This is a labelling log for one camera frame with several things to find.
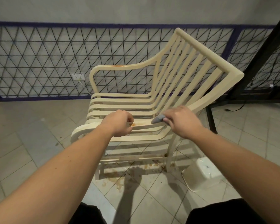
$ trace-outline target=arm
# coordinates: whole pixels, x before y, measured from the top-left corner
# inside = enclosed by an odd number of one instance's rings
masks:
[[[40,167],[0,203],[0,223],[68,223],[82,201],[110,139],[131,132],[132,115],[117,110],[91,133]]]
[[[280,167],[204,128],[187,107],[163,113],[177,135],[193,141],[268,223],[280,223]]]

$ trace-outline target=fence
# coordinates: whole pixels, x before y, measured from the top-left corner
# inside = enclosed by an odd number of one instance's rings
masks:
[[[0,22],[0,100],[88,98],[92,67],[147,60],[162,49],[176,27],[243,71],[274,26]],[[120,73],[102,71],[95,81],[102,92],[147,93],[152,70],[153,66]],[[83,85],[72,80],[73,73],[85,75]],[[280,83],[280,47],[246,90],[271,83]]]

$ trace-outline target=cream metal chair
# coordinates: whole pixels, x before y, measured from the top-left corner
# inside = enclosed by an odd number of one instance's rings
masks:
[[[167,56],[167,58],[163,67],[160,68],[160,63],[164,56]],[[99,93],[93,79],[93,76],[100,70],[135,70],[151,65],[154,65],[154,72],[151,92],[148,94]],[[224,79],[204,95],[223,73],[226,75]],[[186,103],[190,110],[197,113],[228,91],[243,76],[244,74],[240,70],[186,32],[177,28],[167,45],[155,56],[144,62],[130,65],[98,65],[90,71],[89,79],[95,93],[91,96],[87,121],[73,131],[71,143],[75,142],[80,136],[92,131],[106,115],[117,109],[129,111],[134,116],[135,121],[130,135],[113,137],[111,142],[156,141],[163,139],[169,134],[170,127],[163,122],[151,124],[152,119],[158,113],[168,109],[171,105],[176,107],[184,104],[198,83],[204,81]],[[157,132],[159,130],[161,131],[155,135],[134,134],[135,132]],[[179,137],[174,134],[170,140],[168,150],[164,154],[105,156],[101,159],[101,163],[163,159],[166,162],[166,169],[169,171],[172,155],[178,140]]]

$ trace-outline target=hand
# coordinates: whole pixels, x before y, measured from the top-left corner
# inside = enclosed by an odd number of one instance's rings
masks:
[[[166,116],[163,121],[182,138],[194,140],[204,129],[197,116],[185,106],[168,109],[162,114]]]
[[[127,122],[134,122],[131,113],[117,110],[107,115],[101,122],[100,126],[111,130],[113,137],[121,137],[131,133],[132,127],[127,127]]]

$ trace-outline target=power outlet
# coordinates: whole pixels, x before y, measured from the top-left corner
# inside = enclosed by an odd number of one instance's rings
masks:
[[[73,80],[85,80],[85,77],[82,74],[72,74],[72,79]]]

